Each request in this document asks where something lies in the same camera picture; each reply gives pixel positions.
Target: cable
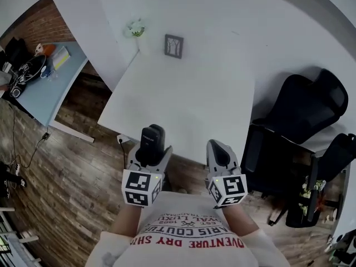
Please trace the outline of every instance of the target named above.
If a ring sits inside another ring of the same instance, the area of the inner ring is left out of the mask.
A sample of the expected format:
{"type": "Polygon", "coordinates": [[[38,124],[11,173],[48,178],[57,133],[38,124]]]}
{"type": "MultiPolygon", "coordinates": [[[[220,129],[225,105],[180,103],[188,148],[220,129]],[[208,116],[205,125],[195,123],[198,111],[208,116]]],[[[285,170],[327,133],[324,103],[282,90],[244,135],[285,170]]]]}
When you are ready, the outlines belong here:
{"type": "Polygon", "coordinates": [[[121,145],[121,149],[122,149],[122,153],[123,153],[123,169],[126,169],[125,150],[123,149],[123,146],[122,146],[122,139],[119,139],[118,141],[121,145]]]}
{"type": "Polygon", "coordinates": [[[9,104],[12,112],[13,112],[13,126],[12,126],[12,145],[13,145],[13,154],[15,155],[16,159],[16,147],[15,147],[15,110],[12,108],[12,106],[9,104]]]}
{"type": "Polygon", "coordinates": [[[37,151],[37,149],[38,149],[38,145],[39,145],[39,143],[40,143],[41,141],[44,141],[44,139],[40,139],[40,140],[38,141],[38,143],[37,143],[37,145],[36,145],[36,148],[34,149],[34,152],[33,152],[32,156],[31,156],[30,161],[29,161],[29,164],[24,167],[25,169],[29,168],[29,166],[31,165],[32,159],[33,159],[33,157],[34,157],[34,154],[36,153],[36,151],[37,151]]]}
{"type": "MultiPolygon", "coordinates": [[[[15,110],[13,109],[13,107],[12,107],[10,104],[9,104],[9,106],[10,106],[11,110],[13,111],[13,126],[12,126],[13,152],[14,152],[14,155],[15,155],[15,160],[16,160],[16,158],[18,157],[19,163],[20,163],[20,165],[22,166],[22,163],[21,163],[21,156],[20,156],[20,155],[16,155],[15,133],[14,133],[14,130],[15,130],[15,110]]],[[[29,164],[28,164],[27,166],[24,166],[25,169],[29,168],[29,166],[31,165],[32,159],[33,159],[33,157],[34,157],[34,154],[36,153],[36,151],[37,151],[37,149],[38,149],[38,147],[39,147],[39,143],[40,143],[42,140],[45,141],[45,139],[41,138],[41,139],[37,142],[37,145],[36,145],[36,147],[34,148],[34,152],[33,152],[32,156],[31,156],[31,159],[30,159],[30,161],[29,161],[29,164]]]]}

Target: power cord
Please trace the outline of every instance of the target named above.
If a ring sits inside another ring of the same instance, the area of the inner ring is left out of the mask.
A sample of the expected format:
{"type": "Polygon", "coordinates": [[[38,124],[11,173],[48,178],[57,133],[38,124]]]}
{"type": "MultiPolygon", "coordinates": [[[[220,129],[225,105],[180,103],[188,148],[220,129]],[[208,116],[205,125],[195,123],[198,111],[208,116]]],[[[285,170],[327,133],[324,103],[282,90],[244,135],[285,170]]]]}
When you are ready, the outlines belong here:
{"type": "Polygon", "coordinates": [[[122,153],[123,153],[123,169],[126,169],[125,150],[123,149],[123,146],[122,146],[122,139],[119,139],[118,142],[121,145],[121,149],[122,149],[122,153]]]}
{"type": "MultiPolygon", "coordinates": [[[[9,104],[9,106],[10,106],[12,112],[13,112],[13,126],[12,126],[13,152],[14,152],[14,155],[15,155],[15,160],[16,160],[16,158],[18,157],[19,163],[20,163],[20,165],[22,166],[22,163],[21,163],[21,156],[16,154],[15,133],[14,133],[14,131],[15,131],[15,110],[13,109],[13,107],[12,107],[10,104],[9,104]]],[[[42,143],[44,143],[44,141],[46,141],[46,140],[49,138],[49,136],[50,136],[50,135],[49,135],[49,133],[48,133],[48,127],[47,127],[47,132],[46,132],[46,133],[42,136],[42,138],[37,142],[37,145],[36,145],[36,147],[34,148],[34,152],[33,152],[32,156],[31,156],[31,159],[30,159],[30,161],[29,161],[29,164],[28,164],[27,166],[24,166],[25,169],[29,168],[29,166],[31,165],[32,159],[33,159],[33,157],[34,157],[34,154],[36,153],[37,149],[39,148],[39,145],[40,145],[41,141],[43,141],[42,143]]]]}

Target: potted plant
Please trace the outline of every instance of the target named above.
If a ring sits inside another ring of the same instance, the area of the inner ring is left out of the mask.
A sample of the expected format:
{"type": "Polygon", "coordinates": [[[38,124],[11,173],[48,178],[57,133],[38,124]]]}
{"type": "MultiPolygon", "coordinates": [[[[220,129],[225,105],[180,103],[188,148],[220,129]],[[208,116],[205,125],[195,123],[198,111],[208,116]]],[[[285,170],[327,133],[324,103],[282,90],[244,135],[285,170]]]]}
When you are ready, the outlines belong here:
{"type": "Polygon", "coordinates": [[[147,35],[145,32],[145,25],[141,18],[133,20],[126,25],[126,36],[131,36],[136,39],[137,46],[143,55],[149,54],[149,47],[147,43],[147,35]]]}

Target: white table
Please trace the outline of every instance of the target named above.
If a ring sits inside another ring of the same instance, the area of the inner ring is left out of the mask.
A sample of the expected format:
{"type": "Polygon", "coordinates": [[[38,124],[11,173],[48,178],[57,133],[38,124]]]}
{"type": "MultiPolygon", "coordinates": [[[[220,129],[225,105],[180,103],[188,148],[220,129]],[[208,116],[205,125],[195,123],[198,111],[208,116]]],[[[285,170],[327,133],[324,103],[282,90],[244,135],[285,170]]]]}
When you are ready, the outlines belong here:
{"type": "Polygon", "coordinates": [[[188,58],[138,53],[98,123],[139,140],[153,123],[166,131],[175,154],[206,163],[206,144],[231,146],[241,162],[254,96],[254,79],[240,74],[237,57],[188,58]]]}

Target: floor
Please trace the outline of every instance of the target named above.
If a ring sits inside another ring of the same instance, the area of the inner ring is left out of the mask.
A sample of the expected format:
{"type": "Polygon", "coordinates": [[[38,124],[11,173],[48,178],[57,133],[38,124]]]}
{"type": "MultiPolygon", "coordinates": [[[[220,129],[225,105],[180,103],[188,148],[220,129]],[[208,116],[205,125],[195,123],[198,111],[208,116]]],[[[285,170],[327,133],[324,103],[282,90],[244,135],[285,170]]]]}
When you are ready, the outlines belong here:
{"type": "MultiPolygon", "coordinates": [[[[96,123],[109,96],[101,81],[80,75],[57,119],[76,129],[81,127],[95,142],[91,144],[50,127],[50,138],[38,148],[30,167],[22,170],[28,187],[11,188],[11,198],[2,199],[3,206],[16,208],[16,212],[9,213],[16,229],[39,236],[29,248],[42,258],[43,266],[84,266],[100,232],[109,228],[123,203],[123,153],[117,133],[96,123]]],[[[16,153],[20,154],[22,165],[28,165],[46,128],[18,109],[14,112],[16,153]]],[[[13,111],[2,99],[0,114],[0,159],[11,162],[13,111]]],[[[132,144],[124,144],[126,151],[131,147],[132,144]]],[[[173,156],[168,174],[174,189],[206,193],[203,165],[173,156]]],[[[327,266],[328,257],[323,250],[332,223],[323,223],[323,219],[330,210],[323,212],[317,226],[292,229],[284,225],[283,219],[273,227],[266,224],[273,206],[271,199],[263,200],[259,193],[248,195],[242,205],[292,266],[307,266],[312,260],[312,266],[327,266]]]]}

